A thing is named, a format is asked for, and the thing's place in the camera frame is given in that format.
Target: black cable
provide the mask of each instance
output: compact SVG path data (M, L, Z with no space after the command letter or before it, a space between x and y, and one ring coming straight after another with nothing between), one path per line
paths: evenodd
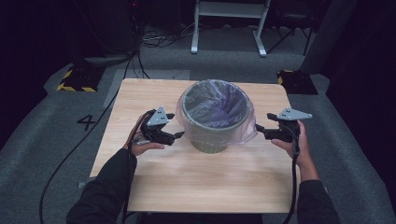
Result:
M297 158L300 155L300 147L299 147L299 135L297 135L290 127L286 125L279 125L279 128L283 128L288 130L288 132L292 135L293 137L293 158L291 162L291 172L292 172L292 178L293 178L293 190L292 190L292 195L291 195L291 205L290 205L290 210L288 213L288 216L286 217L285 221L283 221L283 224L288 224L290 222L290 219L294 213L294 207L296 204L296 197L297 197L297 174L296 174L296 165L297 165Z
M128 219L128 217L130 217L131 215L136 214L136 212L130 212L125 219Z
M288 216L286 217L285 221L283 221L283 224L287 224L290 222L290 219L294 213L294 206L296 204L296 197L297 197L297 174L296 174L296 163L297 163L297 158L298 155L293 155L293 159L291 162L291 170L292 170L292 175L293 175L293 193L291 196L291 205L290 205L290 210L288 213Z
M137 51L137 58L139 60L140 69L142 69L143 74L150 79L149 75L145 72L145 68L143 67L142 60L140 59L140 50Z
M124 62L130 60L132 57L134 57L134 50L135 50L135 47L134 47L133 49L131 49L130 51L117 51L117 50L111 49L111 48L109 48L107 45L105 45L105 44L101 41L101 39L97 36L96 32L92 29L92 26L91 26L90 23L88 22L86 16L85 16L84 13L82 12L82 10L81 10L80 6L78 5L78 3L76 2L76 0L73 0L73 2L74 2L74 4L75 4L76 8L78 9L79 14L81 15L81 17L83 18L83 20L84 20L84 21L86 22L86 24L88 25L88 27L89 27L91 33L93 34L93 36L95 37L95 39L98 41L98 43L99 43L104 49L107 49L108 51L110 51L110 52L112 52L112 53L123 54L123 55L124 55L124 57L121 58L121 59L107 60L107 61L105 61L105 62L98 62L98 63L93 63L93 62L88 62L88 63L90 63L90 64L91 64L92 66L94 66L94 67L109 67L109 66L113 66L113 65L116 65L116 64L124 63ZM134 34L134 38L135 38L136 41L137 41L138 38L136 38L136 37L137 37L137 34Z
M126 77L126 72L128 70L128 66L129 63L131 62L132 59L129 60L129 62L126 64L125 67L125 72L124 72L124 76L123 78ZM105 115L105 113L107 112L107 110L110 108L110 106L112 105L113 101L116 99L117 95L119 94L119 90L117 90L116 94L114 94L113 98L111 99L110 103L108 103L107 107L105 108L105 110L102 112L101 116L99 117L99 119L93 124L92 128L82 137L82 139L73 147L73 149L64 157L64 159L61 161L61 163L56 167L55 171L52 173L52 175L50 176L46 186L43 189L43 192L41 193L41 198L40 198L40 203L39 203L39 207L38 207L38 213L40 216L40 223L44 224L44 218L43 218L43 202L44 202L44 197L46 195L47 189L50 185L50 182L52 181L53 177L55 177L55 175L58 173L58 171L61 169L62 165L64 164L64 162L70 157L70 155L73 154L73 152L84 142L84 140L91 134L91 132L95 129L95 127L98 125L98 123L102 120L103 116Z
M193 32L190 34L186 34L186 35L183 33L188 31L189 29L193 28L192 27L193 25L194 25L194 22L192 24L190 24L189 26L187 26L186 28L184 28L184 30L181 31L180 35L174 35L174 34L159 35L157 31L146 31L143 34L142 46L147 47L147 48L165 48L169 45L176 43L176 41L183 39L184 37L186 37L188 35L192 35ZM148 41L153 41L153 40L157 40L158 42L156 44L148 43Z
M132 60L132 68L134 70L134 60ZM139 76L137 75L136 71L134 70L134 75L136 76L136 78L139 78Z

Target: black jacket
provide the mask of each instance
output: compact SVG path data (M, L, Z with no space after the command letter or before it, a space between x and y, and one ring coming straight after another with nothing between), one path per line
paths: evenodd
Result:
M137 159L133 156L133 173ZM128 193L128 150L120 149L103 166L99 175L87 184L66 221L78 223L116 223ZM297 203L298 223L340 223L332 201L319 180L300 184Z

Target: plastic bag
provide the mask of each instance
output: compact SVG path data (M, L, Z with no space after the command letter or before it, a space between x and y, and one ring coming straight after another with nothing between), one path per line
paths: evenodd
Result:
M254 107L238 86L216 79L194 83L177 102L177 121L192 142L225 147L257 135Z

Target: metal stand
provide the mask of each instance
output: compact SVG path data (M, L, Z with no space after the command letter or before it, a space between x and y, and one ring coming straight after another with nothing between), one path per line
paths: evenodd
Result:
M261 34L270 3L271 0L265 0L264 4L220 3L196 0L191 53L195 54L198 52L199 16L220 16L260 19L259 29L253 31L253 35L260 55L262 57L267 56L264 45L262 44Z

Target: table top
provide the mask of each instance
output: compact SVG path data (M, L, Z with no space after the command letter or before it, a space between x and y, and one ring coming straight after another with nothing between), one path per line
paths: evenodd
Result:
M175 113L177 100L196 81L135 79L122 81L99 147L91 176L125 143L139 116L163 106ZM255 108L257 123L277 128L267 113L290 107L277 84L237 83ZM182 132L176 119L163 128ZM164 150L137 157L128 209L150 212L288 213L291 203L291 158L262 133L241 146L206 154L181 137Z

